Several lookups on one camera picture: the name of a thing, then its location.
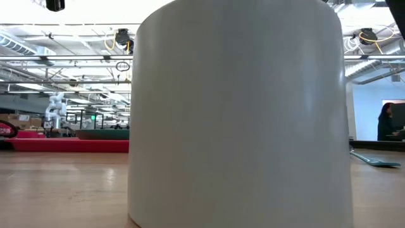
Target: ceiling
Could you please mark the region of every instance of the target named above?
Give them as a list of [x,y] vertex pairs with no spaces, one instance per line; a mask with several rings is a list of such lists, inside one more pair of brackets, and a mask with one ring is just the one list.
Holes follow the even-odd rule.
[[[139,25],[156,9],[173,0],[65,0],[66,8],[54,13],[47,10],[45,0],[12,0],[1,1],[0,32],[16,36],[25,44],[43,46],[53,51],[55,55],[110,55],[127,54],[127,50],[113,45],[114,34],[118,29],[128,29],[131,37],[135,37]],[[374,4],[357,5],[332,5],[342,22],[343,40],[348,40],[353,33],[359,33],[361,28],[372,28],[379,39],[391,37],[380,45],[384,46],[402,39],[394,19],[387,7],[373,7]],[[374,53],[378,51],[376,45],[358,45],[356,48],[346,48],[346,54]],[[17,54],[9,49],[0,47],[0,55]],[[46,75],[54,75],[53,80],[88,80],[94,82],[116,80],[131,80],[131,71],[119,72],[116,68],[117,61],[57,61],[56,66],[48,67],[30,62],[7,62],[14,67],[34,73],[43,79]],[[76,65],[91,67],[73,67]],[[60,91],[91,91],[89,86],[69,85],[52,86]],[[14,86],[12,89],[26,89]],[[105,91],[130,91],[130,84],[101,84]],[[129,94],[121,94],[124,100],[130,102]],[[106,104],[109,101],[100,99],[98,94],[81,96],[94,104]]]

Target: yellow cable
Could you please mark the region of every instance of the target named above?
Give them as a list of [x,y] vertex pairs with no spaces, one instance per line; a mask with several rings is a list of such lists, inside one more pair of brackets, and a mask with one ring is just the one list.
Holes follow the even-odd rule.
[[384,54],[380,48],[380,45],[378,45],[378,43],[376,42],[375,45],[377,46],[378,50],[381,52],[381,54]]
[[368,42],[383,42],[383,41],[387,41],[387,40],[393,38],[393,36],[395,35],[395,30],[392,31],[392,34],[391,34],[390,37],[388,37],[388,38],[386,38],[386,39],[382,39],[382,40],[377,40],[377,41],[363,38],[363,37],[361,36],[361,34],[364,34],[364,32],[360,32],[359,37],[362,38],[362,39],[365,40],[365,41],[368,41]]
[[115,48],[115,36],[116,36],[116,33],[114,34],[113,47],[109,47],[108,44],[107,44],[107,40],[106,39],[104,40],[104,45],[106,46],[107,49],[112,50],[112,49]]

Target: white cylinder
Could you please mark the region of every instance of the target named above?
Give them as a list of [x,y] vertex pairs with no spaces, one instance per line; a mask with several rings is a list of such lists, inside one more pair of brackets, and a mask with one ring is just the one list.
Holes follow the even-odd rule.
[[135,45],[142,228],[350,228],[342,32],[318,0],[178,0]]

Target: person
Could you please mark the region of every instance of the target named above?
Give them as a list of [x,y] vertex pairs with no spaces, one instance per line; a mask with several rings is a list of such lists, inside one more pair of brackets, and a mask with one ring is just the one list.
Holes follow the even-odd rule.
[[392,111],[391,106],[393,103],[385,103],[382,106],[381,114],[378,117],[378,141],[396,141],[397,139],[392,136],[398,136],[399,130],[392,125]]

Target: blue object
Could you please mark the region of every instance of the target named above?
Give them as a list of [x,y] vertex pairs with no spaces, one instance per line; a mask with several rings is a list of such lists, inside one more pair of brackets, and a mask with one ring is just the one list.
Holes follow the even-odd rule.
[[355,153],[354,150],[350,151],[350,154],[374,167],[400,167],[401,166],[400,163],[382,162],[382,161],[374,160],[371,158],[367,158],[363,155],[359,155],[359,154]]

